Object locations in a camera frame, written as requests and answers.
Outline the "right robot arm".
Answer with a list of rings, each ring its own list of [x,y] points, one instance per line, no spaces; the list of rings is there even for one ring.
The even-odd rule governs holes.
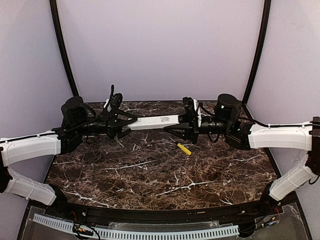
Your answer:
[[[182,100],[185,114],[178,123],[163,130],[195,144],[199,135],[223,135],[225,142],[238,150],[289,148],[307,151],[308,157],[282,177],[269,183],[260,201],[273,205],[312,178],[320,175],[320,119],[297,124],[264,124],[240,116],[242,102],[233,95],[220,94],[214,113],[202,115],[203,104],[190,97]]]

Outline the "yellow handled screwdriver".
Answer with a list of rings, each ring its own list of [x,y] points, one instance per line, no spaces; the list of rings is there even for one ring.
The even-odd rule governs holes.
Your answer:
[[[176,145],[176,147],[179,148],[182,152],[184,152],[187,156],[192,155],[192,152],[188,148],[183,146],[181,143],[175,141],[172,137],[170,137],[170,140],[172,140],[174,142],[174,144]]]

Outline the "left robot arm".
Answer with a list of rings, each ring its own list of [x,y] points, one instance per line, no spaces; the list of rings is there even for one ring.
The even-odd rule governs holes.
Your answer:
[[[9,167],[15,163],[42,157],[71,153],[83,142],[83,136],[106,134],[109,138],[130,133],[123,127],[138,118],[120,109],[122,94],[111,95],[102,111],[97,114],[74,96],[61,107],[61,127],[43,133],[22,137],[4,138],[0,141],[0,191],[14,194],[51,206],[60,193],[58,188],[21,175]]]

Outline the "white remote control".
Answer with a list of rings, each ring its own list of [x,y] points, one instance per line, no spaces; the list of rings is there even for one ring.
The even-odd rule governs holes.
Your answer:
[[[179,115],[162,115],[150,117],[138,117],[137,121],[128,124],[132,131],[163,129],[179,124]]]

